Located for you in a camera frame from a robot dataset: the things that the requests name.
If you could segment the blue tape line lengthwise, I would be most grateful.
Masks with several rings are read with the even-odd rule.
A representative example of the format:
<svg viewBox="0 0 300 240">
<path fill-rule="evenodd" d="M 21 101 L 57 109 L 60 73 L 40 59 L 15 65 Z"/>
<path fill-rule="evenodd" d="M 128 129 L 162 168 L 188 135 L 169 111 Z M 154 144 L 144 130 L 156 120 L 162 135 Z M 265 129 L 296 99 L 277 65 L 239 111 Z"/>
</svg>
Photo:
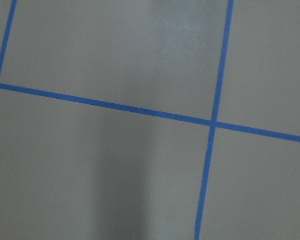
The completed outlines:
<svg viewBox="0 0 300 240">
<path fill-rule="evenodd" d="M 217 122 L 219 117 L 219 109 L 220 109 L 220 102 L 222 96 L 223 80 L 224 80 L 225 69 L 226 69 L 226 61 L 228 55 L 228 45 L 229 45 L 234 5 L 235 5 L 234 0 L 229 0 L 227 2 L 221 53 L 220 53 L 220 60 L 219 60 L 218 72 L 217 72 L 217 81 L 216 81 L 216 87 L 214 92 L 212 114 L 211 114 L 211 120 L 209 125 L 207 147 L 205 152 L 198 206 L 197 206 L 195 225 L 194 225 L 195 240 L 200 239 L 202 222 L 203 222 L 204 211 L 205 211 L 207 189 L 208 189 L 211 161 L 212 161 L 213 150 L 214 150 Z"/>
</svg>

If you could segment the blue tape line crosswise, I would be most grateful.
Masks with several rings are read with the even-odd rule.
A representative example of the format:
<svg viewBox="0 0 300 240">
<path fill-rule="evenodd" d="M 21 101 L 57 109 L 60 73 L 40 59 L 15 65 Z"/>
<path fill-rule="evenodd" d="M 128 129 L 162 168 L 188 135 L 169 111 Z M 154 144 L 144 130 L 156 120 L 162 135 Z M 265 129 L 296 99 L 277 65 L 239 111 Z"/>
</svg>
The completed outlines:
<svg viewBox="0 0 300 240">
<path fill-rule="evenodd" d="M 174 120 L 178 122 L 191 123 L 196 125 L 208 126 L 208 127 L 219 128 L 219 129 L 224 129 L 229 131 L 241 132 L 246 134 L 258 135 L 258 136 L 264 136 L 264 137 L 269 137 L 274 139 L 281 139 L 281 140 L 300 143 L 299 135 L 270 131 L 270 130 L 254 128 L 254 127 L 247 127 L 243 125 L 231 124 L 226 122 L 220 122 L 217 120 L 218 112 L 215 110 L 212 111 L 212 117 L 210 120 L 208 120 L 203 118 L 151 110 L 146 108 L 139 108 L 139 107 L 134 107 L 129 105 L 122 105 L 117 103 L 72 96 L 72 95 L 61 94 L 56 92 L 49 92 L 49 91 L 21 87 L 21 86 L 10 85 L 10 84 L 0 83 L 0 90 L 17 92 L 17 93 L 39 96 L 44 98 L 62 100 L 66 102 L 96 106 L 96 107 L 101 107 L 106 109 L 118 110 L 122 112 L 129 112 L 129 113 L 140 114 L 145 116 Z"/>
</svg>

